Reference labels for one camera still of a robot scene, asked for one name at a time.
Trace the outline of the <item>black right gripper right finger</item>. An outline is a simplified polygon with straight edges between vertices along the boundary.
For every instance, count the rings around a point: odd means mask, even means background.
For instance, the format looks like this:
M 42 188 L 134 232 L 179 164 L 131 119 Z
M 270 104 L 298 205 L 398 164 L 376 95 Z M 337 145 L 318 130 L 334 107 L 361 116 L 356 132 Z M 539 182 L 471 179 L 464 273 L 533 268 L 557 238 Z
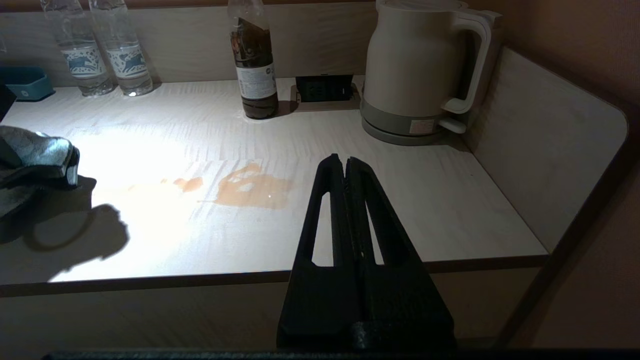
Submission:
M 347 204 L 366 350 L 455 350 L 454 320 L 374 170 L 350 157 Z

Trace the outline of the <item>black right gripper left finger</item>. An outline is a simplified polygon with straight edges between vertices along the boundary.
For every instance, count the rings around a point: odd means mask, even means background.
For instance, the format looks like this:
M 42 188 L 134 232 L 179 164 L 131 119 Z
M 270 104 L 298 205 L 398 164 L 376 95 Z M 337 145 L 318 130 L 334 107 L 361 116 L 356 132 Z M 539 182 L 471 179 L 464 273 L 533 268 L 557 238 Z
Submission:
M 333 265 L 313 262 L 325 194 L 330 200 Z M 345 193 L 345 171 L 336 153 L 317 167 L 310 200 L 279 316 L 277 346 L 294 350 L 343 350 L 352 346 L 360 319 L 356 260 Z

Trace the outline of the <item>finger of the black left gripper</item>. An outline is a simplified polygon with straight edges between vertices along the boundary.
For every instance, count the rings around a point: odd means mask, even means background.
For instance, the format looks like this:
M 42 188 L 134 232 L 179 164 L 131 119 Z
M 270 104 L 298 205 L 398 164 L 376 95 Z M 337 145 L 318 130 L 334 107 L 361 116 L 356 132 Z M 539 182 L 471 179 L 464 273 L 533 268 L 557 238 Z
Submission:
M 0 122 L 7 116 L 9 110 L 16 102 L 16 94 L 3 82 L 0 83 Z

